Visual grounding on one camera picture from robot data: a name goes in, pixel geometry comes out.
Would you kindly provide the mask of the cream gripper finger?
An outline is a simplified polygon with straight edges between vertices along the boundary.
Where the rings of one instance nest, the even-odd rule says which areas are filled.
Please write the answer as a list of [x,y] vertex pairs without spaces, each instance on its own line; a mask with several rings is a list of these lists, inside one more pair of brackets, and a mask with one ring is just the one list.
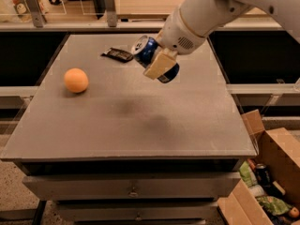
[[152,80],[157,79],[175,66],[177,54],[178,52],[170,49],[160,50],[143,75]]

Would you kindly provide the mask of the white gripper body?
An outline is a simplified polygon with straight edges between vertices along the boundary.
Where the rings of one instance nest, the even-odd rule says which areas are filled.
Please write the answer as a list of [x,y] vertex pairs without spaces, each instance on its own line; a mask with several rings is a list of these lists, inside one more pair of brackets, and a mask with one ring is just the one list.
[[185,55],[197,50],[206,41],[206,38],[197,36],[186,26],[180,9],[177,8],[158,32],[156,41],[162,48]]

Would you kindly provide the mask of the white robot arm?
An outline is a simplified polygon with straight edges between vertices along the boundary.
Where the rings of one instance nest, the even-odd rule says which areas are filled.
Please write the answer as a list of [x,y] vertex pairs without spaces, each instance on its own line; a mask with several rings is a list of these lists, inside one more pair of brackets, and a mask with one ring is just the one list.
[[193,53],[213,31],[252,8],[264,11],[300,41],[300,0],[185,0],[159,31],[160,48],[144,75],[152,80],[160,77],[175,65],[178,55]]

